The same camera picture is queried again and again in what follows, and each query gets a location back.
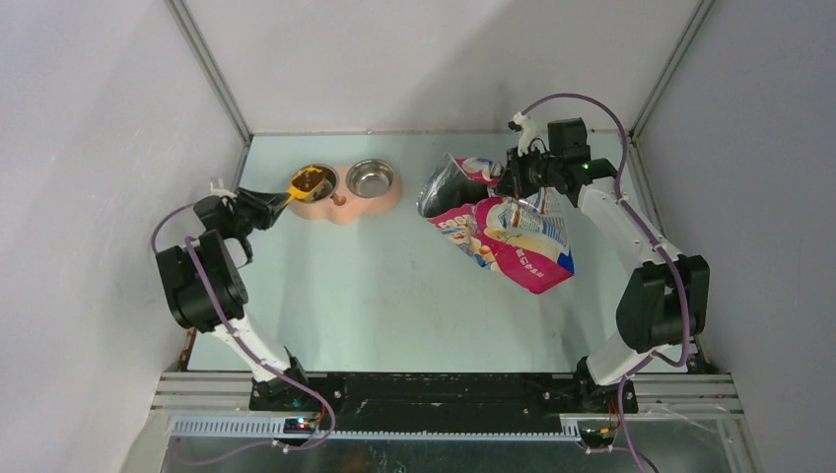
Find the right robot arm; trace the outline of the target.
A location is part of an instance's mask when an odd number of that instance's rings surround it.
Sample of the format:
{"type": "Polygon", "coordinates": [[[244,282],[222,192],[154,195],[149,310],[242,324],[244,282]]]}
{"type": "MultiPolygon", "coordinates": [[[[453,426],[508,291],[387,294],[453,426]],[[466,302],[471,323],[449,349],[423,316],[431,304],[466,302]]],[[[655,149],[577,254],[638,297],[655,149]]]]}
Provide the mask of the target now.
{"type": "Polygon", "coordinates": [[[543,151],[534,146],[538,128],[529,116],[516,113],[509,127],[518,144],[508,153],[501,190],[515,197],[556,190],[607,238],[629,273],[615,311],[616,331],[581,361],[587,376],[573,386],[577,405],[597,412],[611,401],[612,384],[651,360],[686,364],[692,338],[705,327],[710,269],[702,256],[682,253],[631,204],[620,170],[592,157],[580,118],[550,122],[543,151]]]}

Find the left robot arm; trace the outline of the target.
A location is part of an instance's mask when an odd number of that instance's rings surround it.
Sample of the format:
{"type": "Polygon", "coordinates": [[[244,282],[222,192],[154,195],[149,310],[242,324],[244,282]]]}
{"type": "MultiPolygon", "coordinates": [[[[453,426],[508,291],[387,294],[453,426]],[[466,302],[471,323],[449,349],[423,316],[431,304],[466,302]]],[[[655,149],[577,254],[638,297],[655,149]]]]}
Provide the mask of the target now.
{"type": "Polygon", "coordinates": [[[156,247],[158,225],[151,246],[170,312],[182,328],[207,334],[240,357],[252,373],[261,396],[274,396],[288,410],[300,410],[312,397],[312,385],[290,351],[263,338],[245,306],[248,292],[240,263],[228,249],[239,246],[244,264],[253,261],[248,241],[254,231],[271,229],[291,202],[288,192],[263,193],[239,188],[217,189],[183,208],[204,228],[198,236],[166,249],[156,247]]]}

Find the yellow plastic scoop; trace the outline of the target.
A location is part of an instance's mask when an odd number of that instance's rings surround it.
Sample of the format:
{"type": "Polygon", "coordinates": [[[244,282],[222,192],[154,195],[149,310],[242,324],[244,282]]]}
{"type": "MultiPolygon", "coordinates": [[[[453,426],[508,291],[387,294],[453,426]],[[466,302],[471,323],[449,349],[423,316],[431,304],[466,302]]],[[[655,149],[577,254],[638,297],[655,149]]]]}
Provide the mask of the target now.
{"type": "Polygon", "coordinates": [[[325,175],[321,168],[309,166],[299,170],[290,181],[289,199],[305,200],[319,189],[324,181],[325,175]]]}

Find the pink double pet bowl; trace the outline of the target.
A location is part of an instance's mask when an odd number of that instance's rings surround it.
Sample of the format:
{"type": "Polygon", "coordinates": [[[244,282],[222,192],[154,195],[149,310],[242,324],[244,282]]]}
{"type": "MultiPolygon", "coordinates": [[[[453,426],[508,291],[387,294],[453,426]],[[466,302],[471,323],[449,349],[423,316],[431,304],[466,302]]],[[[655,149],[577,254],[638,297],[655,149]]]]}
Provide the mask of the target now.
{"type": "Polygon", "coordinates": [[[393,210],[401,200],[402,181],[395,167],[382,159],[367,159],[353,165],[306,165],[324,174],[324,181],[306,199],[289,209],[306,220],[326,220],[348,225],[361,217],[393,210]]]}

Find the colourful cat food bag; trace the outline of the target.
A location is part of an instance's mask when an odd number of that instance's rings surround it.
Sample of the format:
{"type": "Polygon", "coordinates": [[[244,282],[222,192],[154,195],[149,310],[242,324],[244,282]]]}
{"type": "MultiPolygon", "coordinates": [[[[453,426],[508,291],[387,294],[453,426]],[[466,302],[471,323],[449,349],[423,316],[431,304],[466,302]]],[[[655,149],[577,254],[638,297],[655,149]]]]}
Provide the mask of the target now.
{"type": "Polygon", "coordinates": [[[533,294],[575,275],[560,194],[540,188],[502,196],[505,163],[445,154],[420,192],[417,211],[480,268],[502,274],[533,294]]]}

